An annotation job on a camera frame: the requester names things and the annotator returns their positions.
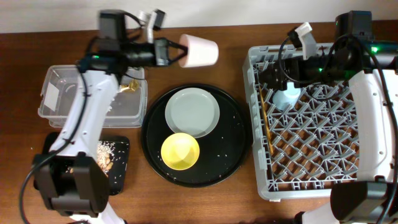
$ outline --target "gray dish rack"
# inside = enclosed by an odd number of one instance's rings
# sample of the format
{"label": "gray dish rack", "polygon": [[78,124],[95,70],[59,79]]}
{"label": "gray dish rack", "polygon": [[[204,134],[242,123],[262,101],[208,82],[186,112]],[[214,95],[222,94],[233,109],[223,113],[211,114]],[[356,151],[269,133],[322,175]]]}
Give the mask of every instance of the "gray dish rack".
{"label": "gray dish rack", "polygon": [[[317,44],[318,54],[332,44]],[[252,47],[243,65],[246,101],[251,112],[257,189],[266,200],[330,196],[331,186],[356,180],[359,162],[355,105],[346,88],[340,100],[318,101],[303,88],[294,107],[284,111],[272,104],[273,90],[259,83],[258,74],[278,58],[279,45]],[[286,45],[282,58],[302,55]],[[315,87],[313,96],[326,98],[343,84]],[[263,95],[271,143],[264,133]],[[270,153],[269,144],[274,148]]]}

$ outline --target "round black tray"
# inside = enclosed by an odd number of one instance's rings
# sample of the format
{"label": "round black tray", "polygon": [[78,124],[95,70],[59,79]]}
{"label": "round black tray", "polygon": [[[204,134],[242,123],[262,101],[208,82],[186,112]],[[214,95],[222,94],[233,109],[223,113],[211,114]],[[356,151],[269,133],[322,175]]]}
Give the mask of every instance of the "round black tray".
{"label": "round black tray", "polygon": [[[166,104],[184,88],[210,92],[220,107],[220,119],[211,133],[196,139],[200,147],[198,161],[187,170],[177,171],[162,161],[160,149],[174,133],[165,120]],[[251,129],[246,114],[225,91],[210,85],[184,85],[170,90],[152,105],[144,118],[141,143],[149,164],[163,178],[186,187],[205,187],[225,180],[239,168],[251,145]]]}

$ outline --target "white clamp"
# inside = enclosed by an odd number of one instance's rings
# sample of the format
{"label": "white clamp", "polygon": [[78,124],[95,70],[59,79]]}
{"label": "white clamp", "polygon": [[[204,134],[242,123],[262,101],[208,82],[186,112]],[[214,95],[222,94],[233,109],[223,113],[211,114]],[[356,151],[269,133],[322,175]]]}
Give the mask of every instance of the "white clamp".
{"label": "white clamp", "polygon": [[310,24],[304,22],[295,31],[303,45],[303,59],[308,60],[311,56],[317,55],[317,42],[311,34],[312,27]]}
{"label": "white clamp", "polygon": [[143,11],[139,11],[138,19],[145,24],[144,25],[144,33],[145,39],[148,43],[154,43],[154,25],[156,21],[157,13],[155,11],[151,13],[146,13]]}

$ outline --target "white wall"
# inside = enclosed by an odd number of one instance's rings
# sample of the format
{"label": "white wall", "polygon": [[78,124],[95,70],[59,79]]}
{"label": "white wall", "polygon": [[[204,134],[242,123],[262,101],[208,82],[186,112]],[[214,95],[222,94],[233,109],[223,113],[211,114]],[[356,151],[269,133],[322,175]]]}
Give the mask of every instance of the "white wall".
{"label": "white wall", "polygon": [[398,0],[1,0],[0,32],[96,29],[100,9],[156,8],[165,27],[325,22],[353,9],[398,19]]}

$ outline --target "plastic cup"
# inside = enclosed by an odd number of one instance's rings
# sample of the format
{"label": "plastic cup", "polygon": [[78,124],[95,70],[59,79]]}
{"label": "plastic cup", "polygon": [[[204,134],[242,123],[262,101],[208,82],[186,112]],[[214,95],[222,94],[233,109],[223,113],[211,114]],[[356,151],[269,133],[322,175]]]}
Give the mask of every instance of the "plastic cup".
{"label": "plastic cup", "polygon": [[275,104],[276,108],[284,111],[289,105],[296,104],[299,99],[301,89],[295,88],[294,83],[287,83],[287,89],[284,91],[277,91],[272,97],[272,102]]}
{"label": "plastic cup", "polygon": [[183,68],[214,65],[217,62],[218,46],[214,41],[183,34],[180,44],[188,47],[188,55],[178,61]]}
{"label": "plastic cup", "polygon": [[199,144],[194,137],[177,133],[163,142],[160,154],[164,163],[171,169],[186,170],[197,162],[199,151]]}

